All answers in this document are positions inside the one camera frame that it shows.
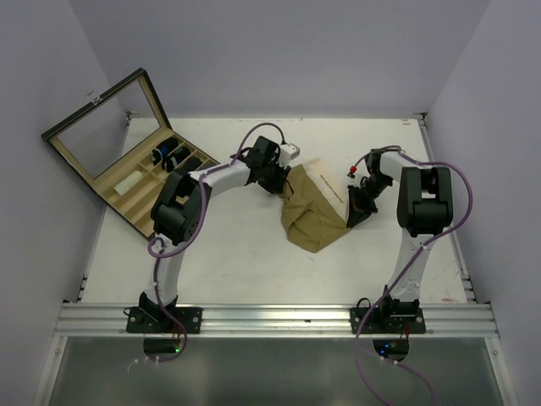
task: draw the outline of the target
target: white table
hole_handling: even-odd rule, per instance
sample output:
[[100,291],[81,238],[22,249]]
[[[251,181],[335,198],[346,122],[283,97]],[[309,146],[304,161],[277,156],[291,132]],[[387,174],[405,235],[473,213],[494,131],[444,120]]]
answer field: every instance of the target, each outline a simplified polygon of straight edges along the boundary
[[[320,156],[347,184],[349,167],[371,148],[399,144],[426,160],[416,120],[397,119],[172,119],[175,131],[224,162],[246,132],[272,121],[287,141],[301,148],[298,163]],[[134,118],[125,149],[146,136],[149,121]],[[278,140],[274,129],[262,134]],[[179,303],[190,304],[354,304],[377,299],[388,282],[401,243],[396,220],[398,185],[376,201],[380,212],[350,233],[312,254],[289,243],[280,223],[281,200],[258,185],[213,199],[198,239],[186,252],[178,282]],[[150,278],[153,259],[146,241],[107,208],[89,264],[82,301],[136,303]],[[421,286],[422,303],[466,303],[461,271],[451,240],[433,248]]]

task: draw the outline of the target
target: robotic arm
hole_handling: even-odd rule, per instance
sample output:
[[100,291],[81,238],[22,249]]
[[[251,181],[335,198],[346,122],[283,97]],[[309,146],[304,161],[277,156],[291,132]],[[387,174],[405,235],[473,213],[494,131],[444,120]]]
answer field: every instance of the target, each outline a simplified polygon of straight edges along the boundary
[[453,218],[451,172],[446,167],[419,167],[404,158],[397,149],[372,150],[366,158],[368,177],[359,186],[349,186],[349,218],[354,227],[378,211],[375,199],[393,180],[400,183],[396,214],[402,228],[402,244],[391,286],[421,246],[424,251],[386,296],[382,306],[367,323],[366,332],[426,332],[419,309],[421,279],[430,250],[426,244],[451,224]]
[[[293,144],[278,145],[260,136],[253,147],[232,156],[228,164],[195,171],[196,168],[186,163],[174,170],[150,212],[156,237],[163,242],[161,254],[174,253],[179,245],[190,240],[205,216],[210,198],[252,183],[272,194],[281,193],[291,170],[289,162],[299,154],[299,148]],[[177,284],[183,257],[184,251],[157,263],[155,274],[139,296],[139,306],[130,309],[128,332],[171,331],[172,324],[156,297],[156,283],[166,310],[177,313]]]

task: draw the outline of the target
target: olive green cloth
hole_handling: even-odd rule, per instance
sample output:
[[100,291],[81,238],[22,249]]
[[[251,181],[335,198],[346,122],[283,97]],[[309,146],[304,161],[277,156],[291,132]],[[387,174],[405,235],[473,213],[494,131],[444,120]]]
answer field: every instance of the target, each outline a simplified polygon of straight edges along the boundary
[[286,229],[287,239],[295,245],[318,252],[349,231],[303,165],[292,168],[281,197],[284,199],[281,225]]

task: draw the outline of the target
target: gray wall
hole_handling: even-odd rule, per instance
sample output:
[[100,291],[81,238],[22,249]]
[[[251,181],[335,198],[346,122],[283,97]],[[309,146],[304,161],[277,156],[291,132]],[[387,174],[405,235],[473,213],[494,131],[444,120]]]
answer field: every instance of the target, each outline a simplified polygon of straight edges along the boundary
[[70,0],[107,78],[171,115],[428,111],[490,0]]
[[102,209],[40,134],[108,84],[64,0],[1,2],[0,55],[0,403],[26,405]]
[[494,0],[429,113],[435,155],[472,181],[460,240],[522,404],[541,396],[540,21],[539,0]]

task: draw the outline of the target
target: display case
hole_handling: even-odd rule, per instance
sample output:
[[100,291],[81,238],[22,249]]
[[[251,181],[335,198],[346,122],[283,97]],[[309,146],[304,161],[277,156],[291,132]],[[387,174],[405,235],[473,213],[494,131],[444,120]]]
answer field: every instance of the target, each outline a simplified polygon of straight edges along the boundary
[[[150,209],[169,173],[218,162],[173,131],[144,69],[100,96],[91,92],[89,98],[88,104],[41,137],[112,209],[149,238]],[[134,114],[154,119],[147,120],[137,137],[126,140],[126,123]]]

